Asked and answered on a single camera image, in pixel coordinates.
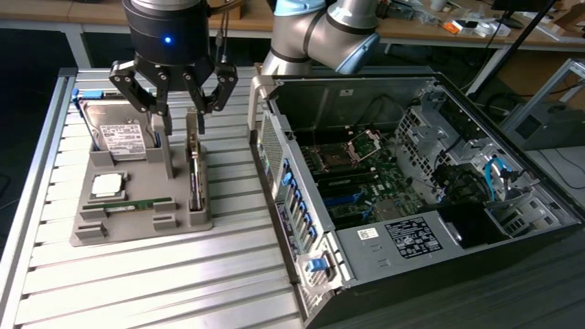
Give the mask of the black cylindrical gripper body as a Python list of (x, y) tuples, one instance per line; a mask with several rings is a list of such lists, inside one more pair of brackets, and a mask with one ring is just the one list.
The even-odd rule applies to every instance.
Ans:
[(211, 60), (206, 1), (124, 1), (123, 6), (132, 45), (147, 61), (183, 66)]

